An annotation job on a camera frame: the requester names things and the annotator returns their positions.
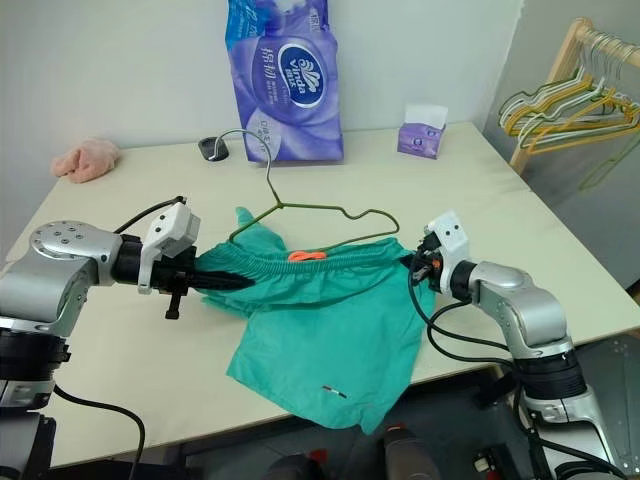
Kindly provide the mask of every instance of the white tabletop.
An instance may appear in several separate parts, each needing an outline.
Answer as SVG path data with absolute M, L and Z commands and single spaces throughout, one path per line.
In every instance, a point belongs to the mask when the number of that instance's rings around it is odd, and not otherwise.
M 408 248 L 417 245 L 431 219 L 455 209 L 473 258 L 529 272 L 558 297 L 577 343 L 640 326 L 638 306 L 471 124 L 447 128 L 438 160 L 396 153 L 396 135 L 396 130 L 346 133 L 343 165 L 274 168 L 273 183 L 284 201 L 338 203 L 350 212 L 387 210 L 400 222 L 398 237 Z M 177 194 L 187 195 L 188 205 L 202 219 L 200 252 L 225 241 L 235 225 L 235 206 L 258 214 L 273 204 L 265 170 L 247 163 L 238 141 L 230 141 L 229 148 L 231 157 L 220 163 L 205 162 L 195 144 L 131 149 L 100 179 L 81 185 L 61 179 L 8 259 L 25 252 L 29 233 L 43 223 L 80 220 L 111 230 Z M 273 214 L 265 224 L 292 249 L 388 228 L 384 220 L 349 222 L 336 212 L 291 210 Z M 132 233 L 143 235 L 147 225 L 141 222 Z M 71 362 L 56 372 L 60 386 L 138 413 L 148 429 L 147 446 L 286 414 L 225 376 L 244 320 L 205 306 L 196 292 L 183 299 L 180 320 L 165 320 L 168 302 L 164 295 L 138 295 L 132 286 L 92 289 L 69 341 Z M 500 338 L 494 323 L 471 307 L 449 314 L 442 325 L 467 335 Z M 487 353 L 486 348 L 455 341 L 442 344 L 460 354 Z M 472 367 L 425 345 L 413 381 Z M 135 448 L 135 425 L 121 415 L 56 397 L 44 413 L 58 422 L 54 465 Z

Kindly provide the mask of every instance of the pink towel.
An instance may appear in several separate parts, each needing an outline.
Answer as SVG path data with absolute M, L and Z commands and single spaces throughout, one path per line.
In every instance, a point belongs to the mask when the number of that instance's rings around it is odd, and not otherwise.
M 74 183 L 83 183 L 104 175 L 113 169 L 120 150 L 108 140 L 85 140 L 65 155 L 51 162 L 51 173 L 56 177 L 67 175 Z

